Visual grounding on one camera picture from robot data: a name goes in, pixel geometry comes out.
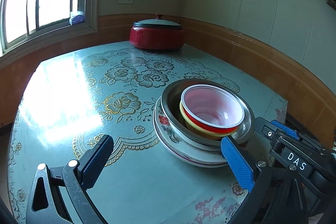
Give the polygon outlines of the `white plate red characters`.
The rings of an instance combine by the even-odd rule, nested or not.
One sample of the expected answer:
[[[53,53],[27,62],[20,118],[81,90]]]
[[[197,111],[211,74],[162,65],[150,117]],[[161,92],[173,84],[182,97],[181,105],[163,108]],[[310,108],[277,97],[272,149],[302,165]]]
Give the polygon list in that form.
[[[208,146],[208,145],[202,145],[200,143],[197,143],[195,141],[192,141],[191,139],[189,139],[188,137],[184,137],[182,135],[182,133],[176,129],[174,126],[172,126],[167,118],[167,116],[164,114],[163,110],[162,110],[162,105],[161,105],[161,99],[159,98],[155,104],[155,108],[154,108],[154,112],[153,112],[153,118],[154,118],[154,121],[155,121],[155,118],[158,117],[159,118],[159,121],[161,122],[161,124],[163,125],[168,125],[168,126],[171,126],[171,128],[183,139],[185,140],[187,143],[195,146],[195,147],[198,147],[198,148],[201,148],[201,149],[204,149],[204,150],[209,150],[209,151],[220,151],[221,152],[221,148],[220,146],[219,147],[211,147],[211,146]]]

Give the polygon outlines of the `red plastic bowl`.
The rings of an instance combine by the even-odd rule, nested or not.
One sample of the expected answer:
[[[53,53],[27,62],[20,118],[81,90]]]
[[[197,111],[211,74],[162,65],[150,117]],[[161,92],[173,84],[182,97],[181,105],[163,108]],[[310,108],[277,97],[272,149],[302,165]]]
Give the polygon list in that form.
[[[180,102],[195,124],[216,133],[238,128],[245,118],[238,99],[214,85],[191,85],[182,92]]]

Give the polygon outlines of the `purple floral rimmed plate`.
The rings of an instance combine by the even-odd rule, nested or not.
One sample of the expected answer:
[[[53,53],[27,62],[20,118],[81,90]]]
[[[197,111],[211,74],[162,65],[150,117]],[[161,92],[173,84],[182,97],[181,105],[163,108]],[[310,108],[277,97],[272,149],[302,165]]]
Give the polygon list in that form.
[[[168,125],[163,125],[156,117],[153,122],[155,132],[165,148],[177,158],[199,167],[217,168],[227,165],[220,151],[209,151],[195,147],[183,140]]]

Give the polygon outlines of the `yellow plastic bowl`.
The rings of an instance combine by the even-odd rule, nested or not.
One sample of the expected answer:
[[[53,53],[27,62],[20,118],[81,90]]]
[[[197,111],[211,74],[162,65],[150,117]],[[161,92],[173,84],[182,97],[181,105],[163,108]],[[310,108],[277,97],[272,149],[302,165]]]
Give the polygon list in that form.
[[[183,116],[183,119],[185,120],[187,128],[190,129],[192,132],[195,132],[198,135],[204,136],[205,138],[208,138],[208,139],[213,139],[213,140],[221,139],[225,136],[234,134],[238,129],[236,128],[228,133],[216,133],[216,132],[207,130],[195,124],[187,115],[187,112],[185,111],[185,108],[183,107],[182,102],[179,103],[179,110],[181,112],[181,115]]]

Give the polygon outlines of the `stainless steel bowl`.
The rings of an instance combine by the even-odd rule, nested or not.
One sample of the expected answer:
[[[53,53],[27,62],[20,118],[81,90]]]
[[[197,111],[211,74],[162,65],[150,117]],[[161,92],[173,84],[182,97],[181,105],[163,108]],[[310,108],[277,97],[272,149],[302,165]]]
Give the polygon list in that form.
[[[162,105],[162,110],[164,114],[167,116],[170,124],[174,126],[176,129],[178,129],[184,137],[188,137],[192,141],[195,141],[202,145],[208,145],[211,147],[220,146],[220,143],[221,143],[220,140],[208,139],[208,138],[202,137],[192,132],[191,130],[189,130],[186,127],[186,122],[181,115],[181,112],[179,110],[179,102],[181,100],[182,92],[187,87],[191,85],[195,85],[195,84],[214,85],[218,88],[222,88],[225,91],[230,92],[232,95],[234,95],[238,99],[238,101],[240,102],[240,104],[242,105],[244,109],[245,118],[244,118],[242,125],[239,127],[239,129],[235,133],[232,134],[232,137],[240,145],[247,143],[254,133],[255,116],[254,116],[254,113],[251,107],[237,93],[230,90],[229,88],[226,88],[224,85],[218,84],[213,81],[202,80],[202,79],[182,79],[182,80],[175,81],[169,84],[167,87],[165,87],[163,94],[161,96],[161,105]]]

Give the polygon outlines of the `red electric pot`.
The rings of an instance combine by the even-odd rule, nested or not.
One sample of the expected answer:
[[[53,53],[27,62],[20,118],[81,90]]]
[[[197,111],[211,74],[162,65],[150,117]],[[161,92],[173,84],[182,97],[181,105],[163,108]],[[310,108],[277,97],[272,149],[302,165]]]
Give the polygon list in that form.
[[[183,30],[135,27],[130,31],[130,43],[143,50],[177,50],[183,45]]]

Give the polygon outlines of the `grey pot lid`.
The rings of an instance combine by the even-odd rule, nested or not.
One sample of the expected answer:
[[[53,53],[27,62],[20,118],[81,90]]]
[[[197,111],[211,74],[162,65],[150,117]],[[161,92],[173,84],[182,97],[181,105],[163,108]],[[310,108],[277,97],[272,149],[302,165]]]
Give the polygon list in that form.
[[[133,24],[133,26],[151,29],[182,30],[181,24],[169,20],[163,20],[161,17],[162,15],[159,14],[156,18],[137,21]]]

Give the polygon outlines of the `small purple white box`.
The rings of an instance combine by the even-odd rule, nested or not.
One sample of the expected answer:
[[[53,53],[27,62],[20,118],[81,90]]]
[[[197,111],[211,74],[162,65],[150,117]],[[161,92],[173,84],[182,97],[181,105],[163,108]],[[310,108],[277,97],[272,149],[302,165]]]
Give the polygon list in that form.
[[[69,23],[71,26],[78,25],[85,22],[85,15],[81,11],[70,12]]]

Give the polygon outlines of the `white wall socket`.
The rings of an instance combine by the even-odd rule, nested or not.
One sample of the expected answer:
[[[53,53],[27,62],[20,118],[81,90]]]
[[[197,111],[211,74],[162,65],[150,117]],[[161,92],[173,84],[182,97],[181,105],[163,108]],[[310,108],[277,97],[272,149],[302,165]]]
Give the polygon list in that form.
[[[118,4],[132,4],[133,0],[118,0]]]

